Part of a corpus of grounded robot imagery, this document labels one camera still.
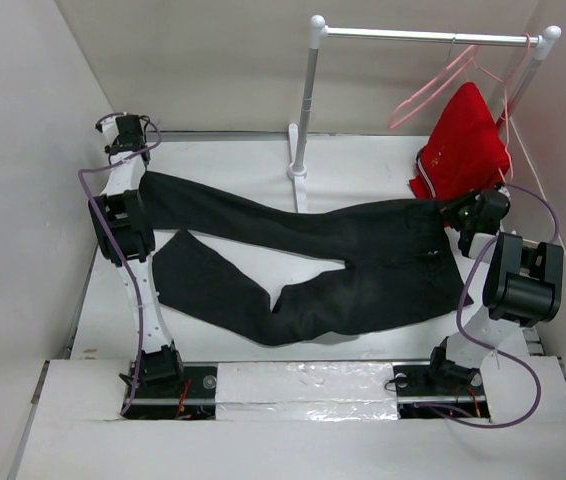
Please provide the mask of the pink plastic hanger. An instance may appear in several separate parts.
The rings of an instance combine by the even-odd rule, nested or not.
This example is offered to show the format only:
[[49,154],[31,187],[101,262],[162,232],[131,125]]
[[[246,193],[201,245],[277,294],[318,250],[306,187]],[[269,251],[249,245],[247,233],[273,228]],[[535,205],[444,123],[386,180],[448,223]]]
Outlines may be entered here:
[[393,130],[406,123],[417,113],[432,103],[447,87],[449,87],[472,61],[476,58],[479,47],[470,45],[454,60],[450,60],[443,69],[423,87],[401,102],[390,114],[387,129]]

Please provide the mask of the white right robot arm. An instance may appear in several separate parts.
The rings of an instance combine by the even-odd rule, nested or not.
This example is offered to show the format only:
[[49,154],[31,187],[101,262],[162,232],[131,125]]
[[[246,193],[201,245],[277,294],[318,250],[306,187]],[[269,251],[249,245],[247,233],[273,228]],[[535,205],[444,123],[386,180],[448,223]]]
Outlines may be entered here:
[[[467,386],[480,374],[484,359],[496,353],[513,333],[553,320],[562,300],[564,250],[557,244],[559,223],[554,210],[539,195],[532,196],[547,207],[554,231],[548,242],[532,242],[500,230],[510,210],[505,194],[512,185],[472,191],[443,204],[444,220],[460,233],[463,256],[474,258],[457,307],[457,332],[435,347],[425,381],[436,393],[446,394]],[[482,289],[482,305],[468,322],[462,310],[478,265],[489,269]]]

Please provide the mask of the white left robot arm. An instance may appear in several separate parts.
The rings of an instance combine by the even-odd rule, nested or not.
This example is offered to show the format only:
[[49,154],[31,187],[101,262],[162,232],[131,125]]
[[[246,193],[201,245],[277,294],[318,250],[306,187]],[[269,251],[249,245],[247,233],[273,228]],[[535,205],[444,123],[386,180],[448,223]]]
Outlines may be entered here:
[[131,372],[121,376],[129,387],[130,401],[176,397],[186,385],[183,362],[154,286],[156,242],[140,194],[150,152],[160,144],[147,142],[147,130],[155,127],[146,115],[103,116],[95,129],[106,139],[108,165],[79,172],[99,250],[119,273],[132,310],[137,352]]

